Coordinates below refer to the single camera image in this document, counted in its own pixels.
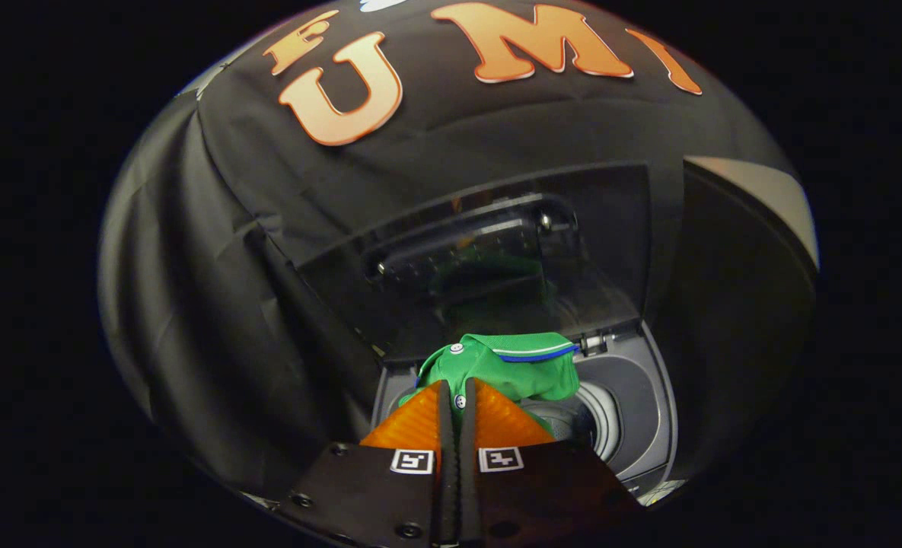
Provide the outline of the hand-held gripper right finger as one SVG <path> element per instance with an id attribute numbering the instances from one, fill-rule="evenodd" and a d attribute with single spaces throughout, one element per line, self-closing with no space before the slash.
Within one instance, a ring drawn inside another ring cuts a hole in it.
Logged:
<path id="1" fill-rule="evenodd" d="M 610 547 L 643 509 L 586 444 L 558 440 L 482 379 L 460 436 L 464 547 Z"/>

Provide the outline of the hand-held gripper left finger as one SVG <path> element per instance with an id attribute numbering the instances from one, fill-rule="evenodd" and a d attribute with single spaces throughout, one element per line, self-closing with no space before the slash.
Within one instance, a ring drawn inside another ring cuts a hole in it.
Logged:
<path id="1" fill-rule="evenodd" d="M 446 381 L 420 390 L 360 443 L 332 443 L 278 517 L 336 547 L 436 547 L 457 538 L 460 458 Z"/>

